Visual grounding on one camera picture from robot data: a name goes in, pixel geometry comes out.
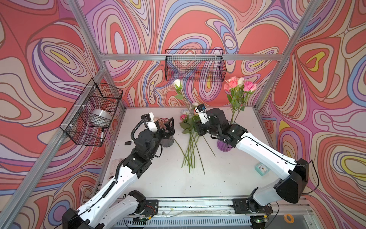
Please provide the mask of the small dark pink rose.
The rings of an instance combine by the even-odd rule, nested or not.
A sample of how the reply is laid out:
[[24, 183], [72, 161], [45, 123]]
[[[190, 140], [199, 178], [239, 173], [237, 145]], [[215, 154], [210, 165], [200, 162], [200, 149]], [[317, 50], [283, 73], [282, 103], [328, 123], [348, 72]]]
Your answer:
[[191, 169], [194, 168], [194, 163], [193, 163], [193, 119], [189, 118], [186, 115], [181, 115], [180, 119], [181, 119], [180, 126], [183, 129], [182, 133], [189, 135], [188, 146], [187, 146], [186, 151], [184, 152], [183, 166], [188, 166], [188, 170], [191, 171]]

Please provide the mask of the white green-tinged rose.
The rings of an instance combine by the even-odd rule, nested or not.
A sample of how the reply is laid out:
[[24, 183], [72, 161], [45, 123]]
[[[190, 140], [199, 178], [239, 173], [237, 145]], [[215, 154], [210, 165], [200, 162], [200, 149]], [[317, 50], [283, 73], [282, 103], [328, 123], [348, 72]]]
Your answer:
[[184, 108], [181, 110], [181, 115], [186, 115], [189, 118], [193, 118], [195, 115], [193, 111], [194, 106], [185, 96], [182, 81], [180, 79], [176, 79], [173, 81], [173, 85], [176, 92], [176, 95], [174, 97], [184, 104]]

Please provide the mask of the salmon pink rose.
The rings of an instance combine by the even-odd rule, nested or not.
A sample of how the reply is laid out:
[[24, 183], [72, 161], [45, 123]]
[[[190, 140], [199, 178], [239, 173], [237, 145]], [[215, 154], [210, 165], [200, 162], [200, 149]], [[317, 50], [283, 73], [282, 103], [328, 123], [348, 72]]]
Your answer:
[[235, 88], [238, 86], [238, 80], [236, 77], [231, 77], [228, 80], [226, 80], [224, 84], [224, 90], [227, 93], [228, 101], [231, 105], [231, 111], [232, 111], [232, 117], [230, 124], [234, 123], [234, 115], [236, 112], [236, 97], [235, 97]]

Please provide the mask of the magenta pink rose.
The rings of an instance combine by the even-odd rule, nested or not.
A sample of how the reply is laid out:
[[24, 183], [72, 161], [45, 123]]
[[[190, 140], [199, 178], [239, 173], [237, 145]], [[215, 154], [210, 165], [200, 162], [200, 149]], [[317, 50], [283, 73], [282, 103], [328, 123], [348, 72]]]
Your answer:
[[250, 99], [250, 96], [254, 93], [254, 91], [257, 89], [257, 84], [246, 81], [243, 86], [243, 93], [241, 98], [239, 99], [240, 102], [240, 111], [245, 110], [245, 106], [248, 104], [248, 101]]

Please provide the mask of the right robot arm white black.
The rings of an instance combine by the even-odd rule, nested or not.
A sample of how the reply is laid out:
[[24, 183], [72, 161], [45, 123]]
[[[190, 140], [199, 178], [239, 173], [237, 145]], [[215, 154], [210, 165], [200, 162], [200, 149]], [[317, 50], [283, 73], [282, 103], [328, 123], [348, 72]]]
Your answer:
[[309, 163], [304, 159], [285, 156], [254, 137], [239, 124], [230, 124], [219, 108], [207, 110], [204, 104], [195, 108], [200, 120], [195, 128], [200, 136], [209, 134], [212, 139], [251, 155], [274, 172], [278, 179], [262, 188], [255, 188], [246, 199], [247, 209], [258, 213], [264, 206], [285, 200], [298, 203], [308, 184]]

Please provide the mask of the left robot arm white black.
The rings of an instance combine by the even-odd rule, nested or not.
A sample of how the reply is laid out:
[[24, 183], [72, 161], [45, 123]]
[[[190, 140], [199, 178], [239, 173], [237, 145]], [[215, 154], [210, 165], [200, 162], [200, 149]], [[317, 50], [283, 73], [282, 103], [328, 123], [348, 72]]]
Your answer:
[[161, 141], [175, 134], [174, 119], [163, 118], [164, 127], [153, 121], [153, 114], [142, 115], [131, 132], [135, 144], [131, 153], [116, 167], [113, 178], [89, 201], [77, 210], [68, 209], [61, 227], [64, 229], [110, 229], [130, 214], [140, 214], [146, 207], [145, 196], [136, 190], [116, 200], [136, 182], [152, 164], [156, 152], [162, 150]]

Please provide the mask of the red grey glass vase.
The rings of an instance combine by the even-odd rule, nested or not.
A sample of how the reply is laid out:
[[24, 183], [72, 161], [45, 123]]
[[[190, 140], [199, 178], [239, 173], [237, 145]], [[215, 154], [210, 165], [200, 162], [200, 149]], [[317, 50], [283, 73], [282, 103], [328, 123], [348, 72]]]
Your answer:
[[161, 141], [163, 148], [169, 148], [174, 144], [174, 119], [160, 118], [158, 119], [159, 128], [162, 131], [163, 139]]

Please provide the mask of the blue purple glass vase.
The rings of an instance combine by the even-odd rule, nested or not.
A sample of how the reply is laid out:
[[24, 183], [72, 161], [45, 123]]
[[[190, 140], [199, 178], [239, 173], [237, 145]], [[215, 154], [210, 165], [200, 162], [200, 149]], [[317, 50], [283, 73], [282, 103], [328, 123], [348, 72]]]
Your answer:
[[223, 141], [220, 141], [220, 140], [217, 140], [216, 145], [217, 145], [218, 149], [222, 152], [229, 152], [232, 150], [232, 147], [229, 144], [227, 144]]

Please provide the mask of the white blue flower sprig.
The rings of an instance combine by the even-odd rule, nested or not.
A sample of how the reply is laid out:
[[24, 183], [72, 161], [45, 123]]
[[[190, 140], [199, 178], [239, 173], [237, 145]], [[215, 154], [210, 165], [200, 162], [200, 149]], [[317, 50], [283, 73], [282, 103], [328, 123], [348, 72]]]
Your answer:
[[182, 167], [187, 166], [189, 173], [196, 168], [196, 162], [199, 160], [203, 173], [205, 175], [205, 167], [202, 161], [200, 151], [198, 149], [198, 141], [201, 138], [196, 130], [200, 117], [196, 112], [199, 104], [192, 103], [188, 108], [181, 111], [180, 127], [183, 129], [182, 133], [188, 135], [188, 146], [185, 151], [182, 150], [184, 159]]

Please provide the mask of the mint green alarm clock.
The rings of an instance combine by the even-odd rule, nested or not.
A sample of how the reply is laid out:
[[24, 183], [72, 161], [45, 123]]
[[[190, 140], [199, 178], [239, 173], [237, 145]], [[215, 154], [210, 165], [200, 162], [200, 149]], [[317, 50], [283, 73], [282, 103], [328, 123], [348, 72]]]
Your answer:
[[270, 169], [263, 163], [256, 164], [254, 168], [260, 176], [265, 176], [270, 171]]

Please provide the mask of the pink calculator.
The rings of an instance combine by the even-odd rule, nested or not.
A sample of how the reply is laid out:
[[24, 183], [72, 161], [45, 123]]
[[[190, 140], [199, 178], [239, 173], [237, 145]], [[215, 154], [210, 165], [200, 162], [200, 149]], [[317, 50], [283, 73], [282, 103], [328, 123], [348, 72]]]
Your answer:
[[119, 163], [122, 161], [123, 159], [115, 159], [111, 162], [111, 167], [110, 167], [110, 175], [114, 175], [116, 173], [117, 167], [119, 165]]

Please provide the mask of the silver tape roll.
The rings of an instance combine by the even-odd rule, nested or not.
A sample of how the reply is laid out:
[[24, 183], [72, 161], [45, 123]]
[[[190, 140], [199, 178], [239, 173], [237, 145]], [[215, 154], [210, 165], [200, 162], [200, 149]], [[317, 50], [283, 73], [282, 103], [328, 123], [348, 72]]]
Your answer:
[[112, 116], [110, 115], [110, 113], [107, 111], [104, 111], [102, 109], [94, 109], [92, 111], [92, 114], [105, 118], [105, 119], [108, 119], [108, 120], [112, 120]]

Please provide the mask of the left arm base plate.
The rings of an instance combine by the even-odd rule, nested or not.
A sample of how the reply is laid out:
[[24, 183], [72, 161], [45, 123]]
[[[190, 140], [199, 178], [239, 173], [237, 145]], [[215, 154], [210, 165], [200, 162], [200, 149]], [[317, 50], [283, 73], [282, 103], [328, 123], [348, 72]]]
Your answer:
[[116, 205], [118, 210], [124, 212], [124, 216], [145, 216], [150, 217], [158, 213], [159, 200], [148, 199], [138, 201], [135, 198], [126, 198]]

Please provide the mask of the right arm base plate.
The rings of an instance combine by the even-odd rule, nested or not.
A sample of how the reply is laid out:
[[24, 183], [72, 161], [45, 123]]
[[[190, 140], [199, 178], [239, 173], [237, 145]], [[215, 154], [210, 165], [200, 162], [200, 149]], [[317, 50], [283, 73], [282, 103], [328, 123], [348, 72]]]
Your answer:
[[260, 206], [253, 201], [248, 201], [246, 198], [232, 199], [231, 207], [234, 209], [235, 214], [271, 215], [273, 213], [270, 204]]

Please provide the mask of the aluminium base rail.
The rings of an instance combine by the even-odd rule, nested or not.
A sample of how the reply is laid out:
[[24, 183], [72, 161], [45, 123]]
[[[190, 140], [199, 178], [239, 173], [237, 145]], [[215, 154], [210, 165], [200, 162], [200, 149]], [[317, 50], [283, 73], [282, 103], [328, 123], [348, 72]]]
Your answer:
[[247, 196], [157, 198], [158, 213], [154, 216], [126, 216], [114, 227], [174, 227], [174, 226], [236, 226], [248, 225], [254, 228], [272, 228], [276, 224], [300, 225], [300, 228], [320, 227], [315, 212], [305, 198], [298, 203], [285, 201], [271, 203], [271, 215], [235, 214], [232, 199]]

